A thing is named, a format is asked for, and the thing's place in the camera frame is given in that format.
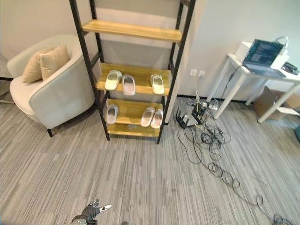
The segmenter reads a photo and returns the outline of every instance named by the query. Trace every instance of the wall outlet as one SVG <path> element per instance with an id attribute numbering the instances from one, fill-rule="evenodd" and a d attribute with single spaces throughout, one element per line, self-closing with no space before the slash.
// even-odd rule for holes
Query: wall outlet
<path id="1" fill-rule="evenodd" d="M 189 73 L 190 76 L 196 76 L 198 70 L 197 69 L 191 69 L 191 72 Z"/>
<path id="2" fill-rule="evenodd" d="M 204 78 L 204 75 L 205 75 L 205 71 L 204 70 L 199 70 L 198 77 Z"/>

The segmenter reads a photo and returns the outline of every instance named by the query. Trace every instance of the beige cushion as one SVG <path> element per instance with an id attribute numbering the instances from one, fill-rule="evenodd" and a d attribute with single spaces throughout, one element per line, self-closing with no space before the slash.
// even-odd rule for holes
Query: beige cushion
<path id="1" fill-rule="evenodd" d="M 39 64 L 39 55 L 41 53 L 47 53 L 51 51 L 53 48 L 47 48 L 40 50 L 33 54 L 33 56 L 28 61 L 22 76 L 23 83 L 30 83 L 42 79 L 41 67 Z"/>
<path id="2" fill-rule="evenodd" d="M 39 56 L 43 81 L 69 61 L 66 45 L 58 46 L 48 53 L 41 53 Z"/>

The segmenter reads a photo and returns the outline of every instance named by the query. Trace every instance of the power strip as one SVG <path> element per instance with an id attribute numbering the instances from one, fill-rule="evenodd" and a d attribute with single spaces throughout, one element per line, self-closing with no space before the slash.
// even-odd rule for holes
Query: power strip
<path id="1" fill-rule="evenodd" d="M 207 102 L 202 102 L 202 106 L 207 108 Z M 209 104 L 208 106 L 209 109 L 212 109 L 212 110 L 218 110 L 218 106 L 217 105 L 211 105 Z"/>

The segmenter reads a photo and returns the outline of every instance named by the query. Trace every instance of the slipper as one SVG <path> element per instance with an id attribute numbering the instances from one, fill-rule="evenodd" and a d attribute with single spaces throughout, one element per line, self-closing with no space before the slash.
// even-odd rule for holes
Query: slipper
<path id="1" fill-rule="evenodd" d="M 144 113 L 142 114 L 142 118 L 140 122 L 142 127 L 147 127 L 150 125 L 154 113 L 155 113 L 155 109 L 152 107 L 148 107 L 147 109 L 145 109 Z"/>
<path id="2" fill-rule="evenodd" d="M 122 73 L 118 70 L 109 71 L 106 81 L 105 89 L 106 90 L 115 90 L 122 78 Z"/>
<path id="3" fill-rule="evenodd" d="M 151 121 L 151 127 L 154 129 L 159 129 L 163 121 L 163 110 L 157 109 Z"/>
<path id="4" fill-rule="evenodd" d="M 129 75 L 123 75 L 122 77 L 123 93 L 124 95 L 135 94 L 135 79 Z"/>
<path id="5" fill-rule="evenodd" d="M 152 85 L 152 91 L 154 94 L 162 95 L 165 92 L 164 81 L 161 75 L 152 74 L 150 77 L 150 82 Z"/>
<path id="6" fill-rule="evenodd" d="M 106 110 L 106 122 L 108 124 L 113 124 L 117 120 L 118 107 L 116 105 L 109 105 Z"/>

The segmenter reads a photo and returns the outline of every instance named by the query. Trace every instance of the white armchair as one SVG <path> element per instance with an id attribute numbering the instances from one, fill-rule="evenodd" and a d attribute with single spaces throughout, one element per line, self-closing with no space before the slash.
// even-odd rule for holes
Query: white armchair
<path id="1" fill-rule="evenodd" d="M 48 47 L 66 45 L 70 57 L 47 80 L 23 83 L 22 74 L 31 56 Z M 14 78 L 10 92 L 15 104 L 31 119 L 51 129 L 83 113 L 95 97 L 77 36 L 57 35 L 26 49 L 7 63 Z"/>

